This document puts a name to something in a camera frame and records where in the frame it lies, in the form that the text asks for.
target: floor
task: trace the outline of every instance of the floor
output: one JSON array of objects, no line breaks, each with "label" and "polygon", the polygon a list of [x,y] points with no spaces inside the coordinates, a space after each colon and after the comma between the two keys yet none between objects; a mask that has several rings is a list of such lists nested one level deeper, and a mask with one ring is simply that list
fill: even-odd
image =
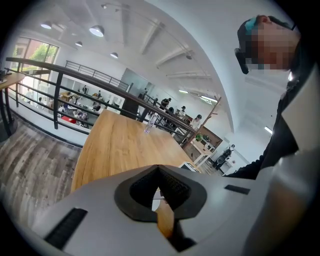
[{"label": "floor", "polygon": [[17,131],[0,143],[0,198],[13,219],[31,227],[70,193],[81,148],[15,119]]},{"label": "floor", "polygon": [[[200,156],[200,152],[191,144],[188,145],[184,151],[186,152],[186,154],[190,157],[190,159],[192,161],[195,161]],[[209,175],[214,175],[214,176],[222,176],[223,175],[220,170],[216,170],[215,168],[212,167],[209,160],[205,161],[200,167],[197,167],[197,168],[203,174],[209,174]]]}]

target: handrail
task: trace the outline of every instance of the handrail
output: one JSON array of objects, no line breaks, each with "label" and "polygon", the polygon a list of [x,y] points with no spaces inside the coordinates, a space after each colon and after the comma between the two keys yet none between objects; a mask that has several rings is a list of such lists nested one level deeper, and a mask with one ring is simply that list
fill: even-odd
[{"label": "handrail", "polygon": [[129,88],[129,84],[117,79],[117,78],[114,78],[113,76],[111,75],[108,75],[106,73],[103,73],[99,70],[96,70],[94,68],[91,68],[91,67],[88,67],[88,66],[85,66],[85,65],[82,65],[82,64],[79,64],[79,63],[75,63],[73,61],[70,61],[70,60],[67,60],[66,63],[65,63],[65,67],[66,68],[69,68],[68,65],[72,68],[72,69],[78,69],[78,72],[85,72],[87,74],[89,74],[91,77],[97,77],[97,78],[101,78],[103,80],[105,79],[108,79],[109,82],[111,83],[111,81],[115,81],[116,83],[118,83],[118,85],[121,85],[121,86],[126,86],[125,89]]},{"label": "handrail", "polygon": [[[143,99],[137,98],[137,97],[133,96],[132,94],[130,94],[130,93],[126,92],[126,91],[123,91],[122,89],[120,89],[120,88],[118,88],[116,86],[113,86],[113,85],[111,85],[111,84],[109,84],[107,82],[101,81],[98,78],[94,78],[92,76],[82,74],[80,72],[77,72],[75,70],[72,70],[72,69],[69,69],[69,68],[66,68],[66,67],[63,67],[63,66],[59,66],[59,65],[55,65],[55,64],[51,64],[51,63],[46,63],[46,62],[40,62],[40,61],[36,61],[36,60],[32,60],[32,59],[7,57],[6,61],[24,63],[24,64],[27,64],[27,65],[37,66],[37,67],[40,67],[40,68],[48,69],[48,70],[55,71],[55,72],[58,72],[58,73],[61,73],[61,74],[64,74],[64,75],[67,75],[67,76],[70,76],[70,77],[74,77],[74,78],[80,79],[80,80],[82,80],[84,82],[87,82],[89,84],[93,84],[93,85],[95,85],[95,86],[97,86],[97,87],[99,87],[101,89],[104,89],[104,90],[107,90],[107,91],[109,91],[111,93],[114,93],[114,94],[116,94],[116,95],[118,95],[120,97],[123,97],[125,99],[130,99],[130,100],[136,102],[137,104],[139,104],[140,106],[142,106],[143,108],[145,108],[145,110],[156,112],[156,113],[160,114],[161,116],[163,116],[164,118],[166,118],[169,121],[171,121],[172,123],[184,128],[187,131],[190,131],[192,133],[196,132],[190,126],[188,126],[187,124],[183,123],[181,120],[179,120],[177,118],[174,118],[170,114],[167,114],[167,113],[165,113],[163,111],[159,111],[159,109],[157,107],[154,107],[150,103],[145,102]],[[54,83],[54,82],[50,82],[50,81],[46,81],[46,80],[44,80],[44,82],[50,83],[50,84],[53,84],[53,85],[57,86],[57,83]]]}]

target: railing post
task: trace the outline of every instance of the railing post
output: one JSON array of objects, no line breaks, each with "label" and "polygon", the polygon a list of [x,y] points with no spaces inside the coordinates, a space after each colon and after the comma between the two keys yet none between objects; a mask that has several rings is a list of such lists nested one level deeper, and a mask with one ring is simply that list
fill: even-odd
[{"label": "railing post", "polygon": [[[16,70],[18,73],[20,72],[20,62],[18,63],[18,68]],[[19,102],[18,102],[18,86],[20,85],[18,83],[15,84],[15,106],[18,108],[19,107]]]},{"label": "railing post", "polygon": [[188,137],[189,133],[190,133],[190,131],[188,130],[188,131],[184,134],[184,136],[183,136],[183,138],[181,139],[181,141],[179,141],[179,144],[181,144],[182,142],[184,142],[184,140]]},{"label": "railing post", "polygon": [[54,98],[53,98],[53,122],[54,129],[58,129],[58,98],[60,93],[60,85],[63,77],[63,73],[58,74],[58,78],[55,84]]},{"label": "railing post", "polygon": [[145,120],[148,112],[149,112],[149,109],[145,108],[144,111],[143,111],[143,113],[142,113],[142,115],[141,115],[140,118],[139,118],[139,122],[142,123],[142,122]]}]

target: ceiling beam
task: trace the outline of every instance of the ceiling beam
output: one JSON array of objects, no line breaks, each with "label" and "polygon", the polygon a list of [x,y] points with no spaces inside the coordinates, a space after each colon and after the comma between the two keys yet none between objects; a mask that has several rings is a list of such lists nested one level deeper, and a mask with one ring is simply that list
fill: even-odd
[{"label": "ceiling beam", "polygon": [[202,70],[176,72],[166,75],[167,78],[204,78],[211,79],[211,75],[206,74]]},{"label": "ceiling beam", "polygon": [[147,35],[144,39],[144,42],[141,46],[141,49],[140,49],[140,53],[142,55],[146,53],[149,46],[152,44],[152,42],[155,40],[156,36],[161,31],[162,27],[163,27],[163,24],[159,20],[157,20],[157,19],[153,20],[153,24],[152,24],[149,32],[147,33]]},{"label": "ceiling beam", "polygon": [[120,13],[120,42],[123,46],[127,44],[127,34],[128,34],[128,22],[130,15],[130,6],[127,4],[121,4],[121,13]]},{"label": "ceiling beam", "polygon": [[184,48],[179,48],[179,49],[176,49],[175,51],[169,53],[167,56],[163,57],[162,59],[158,60],[156,62],[156,66],[159,67],[160,65],[163,65],[165,62],[177,57],[177,56],[180,56],[182,54],[191,54],[192,50],[189,48],[189,47],[184,47]]}]

